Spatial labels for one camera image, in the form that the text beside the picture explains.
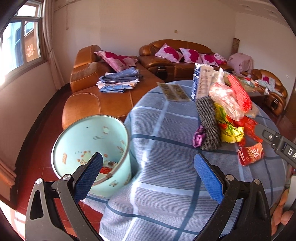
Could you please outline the person's right hand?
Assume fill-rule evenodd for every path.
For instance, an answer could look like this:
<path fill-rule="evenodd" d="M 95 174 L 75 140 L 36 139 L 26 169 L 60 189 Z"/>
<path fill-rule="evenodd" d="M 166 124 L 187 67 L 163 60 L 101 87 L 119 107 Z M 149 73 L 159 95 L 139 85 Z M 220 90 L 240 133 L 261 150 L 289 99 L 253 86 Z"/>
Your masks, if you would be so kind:
<path fill-rule="evenodd" d="M 290 188 L 284 190 L 281 195 L 280 201 L 273 212 L 271 217 L 271 235 L 274 235 L 278 229 L 278 225 L 281 223 L 282 225 L 286 226 L 287 223 L 290 221 L 292 215 L 294 214 L 293 210 L 283 211 L 283 207 L 287 202 L 288 194 Z"/>

